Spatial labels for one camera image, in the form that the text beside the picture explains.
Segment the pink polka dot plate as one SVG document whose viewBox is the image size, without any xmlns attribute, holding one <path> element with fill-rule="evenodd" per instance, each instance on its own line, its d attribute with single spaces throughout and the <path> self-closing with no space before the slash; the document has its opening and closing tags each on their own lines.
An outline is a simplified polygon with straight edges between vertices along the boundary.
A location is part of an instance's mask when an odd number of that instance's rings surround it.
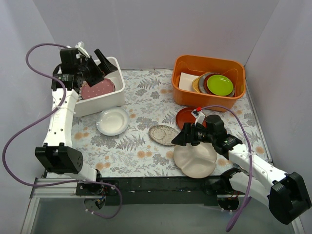
<svg viewBox="0 0 312 234">
<path fill-rule="evenodd" d="M 115 91 L 114 83 L 109 79 L 104 79 L 103 81 L 89 86 L 87 82 L 84 82 L 80 89 L 80 96 L 83 100 L 95 98 L 101 95 L 105 95 Z"/>
</svg>

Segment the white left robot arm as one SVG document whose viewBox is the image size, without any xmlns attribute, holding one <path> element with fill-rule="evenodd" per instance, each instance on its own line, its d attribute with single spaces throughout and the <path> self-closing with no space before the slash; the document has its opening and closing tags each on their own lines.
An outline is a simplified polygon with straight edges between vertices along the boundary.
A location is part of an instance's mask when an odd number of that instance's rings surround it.
<svg viewBox="0 0 312 234">
<path fill-rule="evenodd" d="M 88 181 L 88 191 L 98 195 L 104 184 L 97 179 L 97 170 L 85 165 L 82 153 L 73 148 L 71 134 L 75 106 L 83 83 L 93 87 L 117 70 L 99 49 L 95 50 L 95 55 L 99 64 L 82 48 L 60 50 L 60 72 L 53 74 L 51 85 L 53 114 L 43 145 L 36 147 L 35 156 L 47 172 Z"/>
</svg>

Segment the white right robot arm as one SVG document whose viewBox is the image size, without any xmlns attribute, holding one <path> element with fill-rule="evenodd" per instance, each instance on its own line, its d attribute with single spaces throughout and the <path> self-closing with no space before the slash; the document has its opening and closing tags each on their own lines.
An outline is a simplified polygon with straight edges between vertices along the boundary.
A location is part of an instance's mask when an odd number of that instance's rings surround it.
<svg viewBox="0 0 312 234">
<path fill-rule="evenodd" d="M 248 171 L 248 176 L 240 171 L 222 179 L 220 187 L 227 194 L 249 190 L 252 198 L 265 204 L 271 214 L 281 223 L 289 224 L 311 208 L 304 179 L 296 172 L 291 174 L 267 163 L 257 155 L 251 155 L 247 146 L 233 135 L 227 133 L 218 115 L 205 118 L 205 125 L 185 123 L 181 132 L 172 140 L 179 146 L 197 146 L 210 143 L 214 150 Z"/>
</svg>

